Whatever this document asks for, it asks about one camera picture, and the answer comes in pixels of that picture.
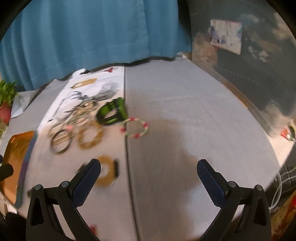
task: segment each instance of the blue textured gripper pad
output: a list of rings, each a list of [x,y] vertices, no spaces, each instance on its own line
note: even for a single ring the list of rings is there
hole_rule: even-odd
[[[202,160],[197,163],[197,174],[214,205],[222,208],[226,203],[224,190],[218,184]]]
[[[80,207],[84,204],[100,173],[101,164],[96,160],[73,191],[72,204],[74,207]]]

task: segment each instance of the white cable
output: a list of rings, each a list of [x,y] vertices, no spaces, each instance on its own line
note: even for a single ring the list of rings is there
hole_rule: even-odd
[[[283,173],[282,175],[281,175],[281,177],[283,177],[285,174],[288,174],[288,173],[290,173],[290,172],[293,172],[294,170],[296,170],[296,167],[294,167],[291,171],[289,171],[289,172],[285,172],[285,173]]]
[[[292,179],[292,178],[295,178],[295,177],[296,177],[296,175],[293,176],[293,177],[289,177],[289,178],[287,178],[286,180],[284,180],[284,181],[282,181],[282,182],[280,183],[280,185],[278,186],[278,188],[277,188],[277,190],[276,190],[276,193],[274,194],[274,197],[273,197],[272,202],[271,202],[271,207],[269,208],[269,210],[272,210],[273,208],[275,208],[275,207],[277,206],[277,203],[274,204],[274,199],[275,199],[275,197],[276,197],[276,194],[277,194],[278,190],[279,190],[279,189],[282,189],[282,185],[283,185],[283,183],[286,182],[286,181],[288,181],[288,180],[290,180],[290,179]]]
[[[293,189],[295,189],[295,187],[296,187],[296,186],[294,186],[294,187],[291,187],[291,188],[289,188],[289,189],[288,189],[288,190],[286,190],[286,191],[283,191],[283,192],[282,192],[282,194],[283,194],[283,193],[286,193],[286,192],[290,192],[290,191],[292,191]]]
[[[274,207],[277,206],[277,204],[279,203],[279,200],[280,200],[280,198],[281,198],[281,192],[282,192],[282,188],[283,188],[283,185],[282,185],[283,182],[281,181],[281,175],[280,175],[279,172],[278,172],[277,176],[278,176],[278,178],[279,178],[279,186],[278,186],[278,188],[277,188],[277,190],[276,190],[276,192],[275,192],[275,194],[274,194],[274,197],[273,197],[273,199],[272,199],[272,202],[271,202],[271,206],[270,206],[270,208],[269,208],[269,211],[271,211]],[[279,189],[280,189],[280,192],[279,192],[278,198],[277,198],[277,200],[276,200],[276,202],[275,202],[275,204],[274,204],[274,199],[276,198],[276,194],[277,194],[277,192],[278,192]]]

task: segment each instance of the gray tablecloth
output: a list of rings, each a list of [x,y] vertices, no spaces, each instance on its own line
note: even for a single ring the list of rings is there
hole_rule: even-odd
[[[37,129],[48,108],[66,84],[67,81],[60,80],[51,82],[20,116],[10,119],[0,145],[0,155],[4,155],[9,139],[13,135]]]
[[[193,240],[219,211],[196,164],[207,159],[226,180],[267,187],[279,164],[244,105],[187,59],[155,60],[126,69],[129,116],[149,123],[128,139],[136,223],[143,241]]]

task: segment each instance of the bracelet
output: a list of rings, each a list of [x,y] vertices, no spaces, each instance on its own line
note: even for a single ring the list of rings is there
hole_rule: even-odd
[[[97,135],[94,137],[94,139],[92,141],[83,142],[84,132],[90,125],[92,125],[98,129]],[[78,144],[81,149],[90,149],[90,148],[96,146],[102,140],[102,136],[103,136],[103,130],[102,130],[101,125],[97,124],[96,121],[93,120],[93,121],[89,122],[88,124],[80,127],[80,130],[77,134]]]
[[[144,127],[144,130],[141,132],[141,133],[137,133],[137,134],[130,134],[126,131],[126,128],[124,127],[124,125],[129,122],[129,121],[138,121],[142,124],[142,126]],[[120,125],[120,131],[125,134],[127,137],[132,137],[132,138],[139,138],[139,137],[142,137],[143,135],[145,135],[148,131],[149,127],[148,127],[148,123],[143,121],[143,120],[140,120],[139,118],[129,118],[129,119],[126,119],[122,122],[122,124]]]
[[[55,141],[55,138],[58,136],[58,134],[62,133],[62,132],[66,132],[68,135],[69,135],[69,143],[68,145],[61,151],[56,151],[55,148],[54,148],[54,141]],[[51,138],[51,141],[50,141],[50,150],[54,153],[54,154],[63,154],[64,152],[66,152],[66,150],[68,150],[71,142],[72,142],[72,139],[73,139],[73,135],[72,135],[72,132],[67,130],[67,129],[62,129],[62,130],[59,130],[57,133],[55,133],[53,135],[53,137]]]
[[[118,162],[108,156],[96,156],[101,164],[101,173],[96,181],[100,187],[111,186],[118,177]]]
[[[112,110],[115,110],[116,113],[112,116],[106,117],[106,115],[110,113]],[[114,123],[123,121],[126,118],[126,106],[124,103],[124,99],[121,97],[107,102],[98,110],[96,114],[96,119],[98,123],[103,125],[112,125]]]
[[[90,113],[98,108],[98,105],[94,101],[85,101],[81,105],[76,107],[74,115],[81,115]]]
[[[48,133],[47,133],[47,136],[49,138],[53,137],[55,135],[55,133],[53,133],[53,129],[55,127],[58,127],[59,125],[62,125],[61,127],[63,127],[63,121],[58,121],[57,123],[55,123],[49,130],[48,130]]]
[[[67,125],[72,125],[72,124],[79,124],[84,121],[86,121],[89,118],[88,115],[82,114],[80,116],[73,116],[70,118],[69,121],[67,121]]]

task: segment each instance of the screw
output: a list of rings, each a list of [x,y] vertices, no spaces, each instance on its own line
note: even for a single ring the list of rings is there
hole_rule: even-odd
[[[262,190],[263,190],[263,187],[260,186],[260,185],[256,185],[256,188],[257,188],[259,191],[262,191]]]
[[[232,188],[234,188],[234,187],[236,187],[237,184],[234,181],[230,181],[228,183],[228,185],[231,186]]]
[[[35,190],[39,190],[41,187],[42,187],[42,186],[41,186],[40,184],[37,184],[37,185],[35,186]]]
[[[64,181],[62,182],[62,187],[65,188],[69,185],[69,182],[68,181]]]

